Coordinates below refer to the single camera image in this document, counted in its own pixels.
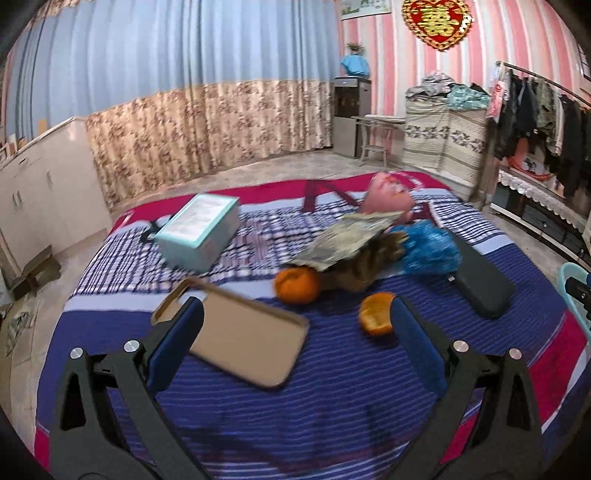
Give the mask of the red heart wall decoration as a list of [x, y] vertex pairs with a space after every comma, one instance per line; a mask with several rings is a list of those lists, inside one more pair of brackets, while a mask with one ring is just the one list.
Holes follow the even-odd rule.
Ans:
[[474, 22], [468, 4], [461, 0], [404, 1], [402, 15], [408, 29], [440, 52], [461, 42]]

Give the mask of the dark bag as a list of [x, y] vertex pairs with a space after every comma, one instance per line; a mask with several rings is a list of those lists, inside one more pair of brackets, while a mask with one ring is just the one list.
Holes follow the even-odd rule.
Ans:
[[403, 212], [346, 214], [288, 260], [287, 265], [324, 272], [339, 262], [355, 258], [363, 247], [390, 229], [402, 215]]

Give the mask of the teal tissue box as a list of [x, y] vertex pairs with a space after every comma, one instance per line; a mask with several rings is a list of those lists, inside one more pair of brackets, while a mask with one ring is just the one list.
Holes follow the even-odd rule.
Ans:
[[238, 231], [239, 206], [237, 197], [195, 195], [153, 238], [165, 262], [199, 274], [211, 270]]

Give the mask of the blue cloth covered bottle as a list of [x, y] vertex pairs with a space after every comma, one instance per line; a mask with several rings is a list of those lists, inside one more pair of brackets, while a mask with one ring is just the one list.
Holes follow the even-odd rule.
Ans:
[[362, 55], [346, 55], [342, 57], [341, 65], [348, 76], [362, 77], [366, 79], [370, 77], [370, 65]]

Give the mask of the low tv cabinet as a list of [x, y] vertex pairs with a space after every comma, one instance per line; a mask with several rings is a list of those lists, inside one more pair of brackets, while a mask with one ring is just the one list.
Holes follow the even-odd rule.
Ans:
[[565, 258], [590, 268], [585, 228], [590, 214], [580, 214], [571, 202], [522, 172], [501, 167], [489, 203], [494, 214], [518, 224]]

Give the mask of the blue plastic bag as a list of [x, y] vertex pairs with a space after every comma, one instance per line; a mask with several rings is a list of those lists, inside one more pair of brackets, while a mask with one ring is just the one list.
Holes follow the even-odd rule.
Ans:
[[450, 232], [431, 220], [393, 227], [391, 233], [402, 233], [401, 269], [412, 275], [448, 275], [455, 273], [462, 255]]

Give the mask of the clothes rack with garments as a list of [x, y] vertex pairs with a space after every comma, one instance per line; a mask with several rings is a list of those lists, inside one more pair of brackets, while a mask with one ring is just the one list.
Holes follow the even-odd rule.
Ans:
[[489, 103], [493, 157], [571, 198], [590, 191], [590, 102], [540, 74], [499, 61]]

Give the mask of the grey water dispenser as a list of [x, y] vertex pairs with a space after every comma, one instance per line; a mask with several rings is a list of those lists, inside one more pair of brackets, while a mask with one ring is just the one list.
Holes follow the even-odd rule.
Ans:
[[334, 80], [334, 114], [332, 115], [332, 150], [349, 158], [361, 155], [361, 127], [358, 118], [372, 110], [372, 82], [356, 76]]

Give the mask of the light blue laundry basket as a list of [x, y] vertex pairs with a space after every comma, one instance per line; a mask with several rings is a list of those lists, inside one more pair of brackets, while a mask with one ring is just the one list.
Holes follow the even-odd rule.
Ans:
[[563, 264], [557, 274], [557, 288], [575, 316], [588, 341], [591, 340], [590, 273], [575, 263]]

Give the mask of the pile of folded clothes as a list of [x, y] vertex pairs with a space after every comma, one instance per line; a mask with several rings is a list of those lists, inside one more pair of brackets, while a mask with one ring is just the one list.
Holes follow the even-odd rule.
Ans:
[[457, 83], [441, 71], [427, 75], [419, 85], [409, 88], [406, 98], [446, 101], [448, 107], [456, 111], [483, 110], [490, 104], [490, 95], [479, 85]]

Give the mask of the white side cabinet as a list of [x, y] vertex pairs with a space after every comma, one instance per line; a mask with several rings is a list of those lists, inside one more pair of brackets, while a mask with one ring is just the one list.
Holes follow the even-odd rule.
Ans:
[[60, 254], [110, 227], [82, 118], [53, 127], [1, 166], [1, 239], [17, 274], [45, 248]]

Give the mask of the blue and floral curtain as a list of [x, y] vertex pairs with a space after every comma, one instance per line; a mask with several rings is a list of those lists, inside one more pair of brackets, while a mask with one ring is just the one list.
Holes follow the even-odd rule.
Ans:
[[332, 1], [49, 1], [1, 58], [4, 128], [80, 117], [109, 207], [332, 144]]

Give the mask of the patterned cloth covered cabinet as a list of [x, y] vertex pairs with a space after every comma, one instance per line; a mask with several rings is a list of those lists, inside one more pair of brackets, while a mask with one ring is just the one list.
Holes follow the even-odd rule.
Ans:
[[484, 109], [453, 110], [443, 98], [407, 102], [403, 165], [433, 176], [464, 200], [479, 186], [487, 140]]

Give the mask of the landscape wall poster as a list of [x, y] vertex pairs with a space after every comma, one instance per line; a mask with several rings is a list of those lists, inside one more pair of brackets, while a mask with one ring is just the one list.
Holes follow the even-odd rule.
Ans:
[[341, 10], [342, 20], [383, 15], [392, 11], [392, 2], [391, 0], [342, 0], [339, 10]]

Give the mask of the whole orange fruit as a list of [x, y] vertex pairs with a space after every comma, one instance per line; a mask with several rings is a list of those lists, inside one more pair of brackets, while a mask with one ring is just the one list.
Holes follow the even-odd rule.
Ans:
[[308, 267], [290, 267], [277, 273], [273, 288], [284, 304], [308, 305], [321, 293], [320, 276]]

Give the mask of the black flat case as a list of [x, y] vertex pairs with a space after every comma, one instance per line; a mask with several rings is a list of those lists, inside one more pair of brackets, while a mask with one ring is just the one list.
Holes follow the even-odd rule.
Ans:
[[483, 318], [497, 319], [510, 307], [513, 283], [490, 261], [461, 237], [449, 231], [461, 261], [448, 280]]

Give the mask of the striped blue red bedspread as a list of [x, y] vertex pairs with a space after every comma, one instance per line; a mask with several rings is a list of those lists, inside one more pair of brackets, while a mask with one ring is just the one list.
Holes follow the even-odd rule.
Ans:
[[424, 174], [181, 196], [115, 223], [37, 390], [56, 479], [532, 479], [590, 408], [590, 340]]

